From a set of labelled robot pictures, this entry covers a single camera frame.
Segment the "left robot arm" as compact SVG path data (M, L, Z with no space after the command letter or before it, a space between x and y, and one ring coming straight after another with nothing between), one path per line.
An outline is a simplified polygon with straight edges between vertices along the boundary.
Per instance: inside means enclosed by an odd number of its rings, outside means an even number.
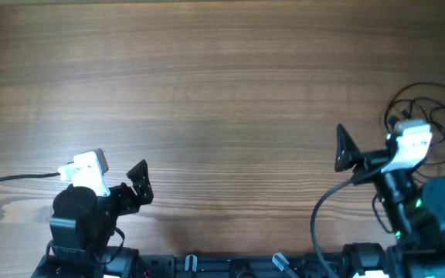
M69 185L53 201L50 230L53 239L32 277L150 277L149 266L137 249L109 246L111 236L125 234L117 227L122 215L137 213L152 203L154 194L145 160L136 164L122 183L107 197L97 197L90 188Z

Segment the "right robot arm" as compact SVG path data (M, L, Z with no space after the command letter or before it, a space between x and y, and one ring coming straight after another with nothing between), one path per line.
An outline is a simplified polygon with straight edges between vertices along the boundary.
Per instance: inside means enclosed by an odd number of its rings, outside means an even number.
M433 134L423 120L401 120L379 151L362 152L337 127L335 171L353 170L352 184L372 183L396 244L354 243L343 248L346 277L445 277L445 178L416 185Z

